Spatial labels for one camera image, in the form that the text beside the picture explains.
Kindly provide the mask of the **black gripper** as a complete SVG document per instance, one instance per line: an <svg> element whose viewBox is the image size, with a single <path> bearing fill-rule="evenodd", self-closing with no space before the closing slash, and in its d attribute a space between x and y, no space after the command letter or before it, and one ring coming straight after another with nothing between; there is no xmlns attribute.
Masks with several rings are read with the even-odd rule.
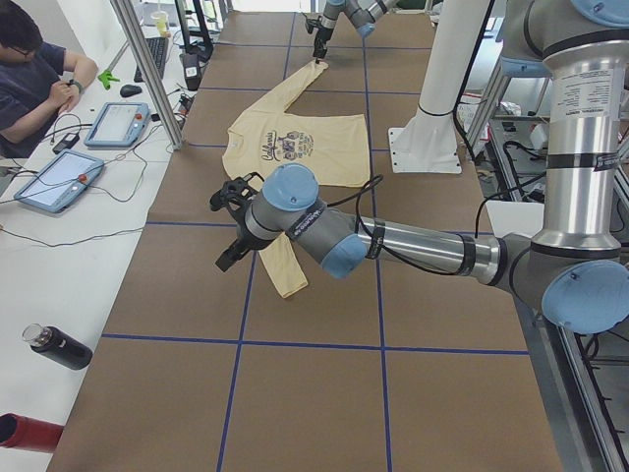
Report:
<svg viewBox="0 0 629 472"><path fill-rule="evenodd" d="M250 208L237 210L234 218L238 225L237 238L215 261L219 269L229 269L249 251L268 246L268 231L257 222Z"/></svg>
<svg viewBox="0 0 629 472"><path fill-rule="evenodd" d="M316 42L314 43L313 58L316 64L320 63L320 59L324 59L327 53L326 43L333 35L336 26L336 17L328 17L321 15L317 19Z"/></svg>

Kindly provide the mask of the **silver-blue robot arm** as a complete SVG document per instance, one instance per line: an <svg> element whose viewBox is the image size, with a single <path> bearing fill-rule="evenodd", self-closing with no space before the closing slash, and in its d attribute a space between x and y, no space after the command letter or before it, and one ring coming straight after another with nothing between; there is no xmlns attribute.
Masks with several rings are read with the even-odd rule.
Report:
<svg viewBox="0 0 629 472"><path fill-rule="evenodd" d="M278 292L306 286L301 256L342 278L369 259L441 276L472 276L517 296L555 325L598 333L628 315L628 270L611 235L618 168L620 97L628 61L624 1L510 1L498 62L515 77L552 79L543 178L543 224L533 236L475 229L481 201L475 169L459 154L453 113L489 10L487 1L449 1L417 105L389 132L392 107L367 109L367 134L348 161L339 129L301 134L323 120L287 114L321 74L305 65L229 127L227 182L212 196L236 223L218 259L227 269L261 253Z"/></svg>
<svg viewBox="0 0 629 472"><path fill-rule="evenodd" d="M375 30L375 23L397 4L394 0L375 0L363 8L354 0L329 0L316 19L306 18L308 33L316 30L313 58L318 62L325 58L327 42L333 36L338 18L343 14L357 33L365 38Z"/></svg>

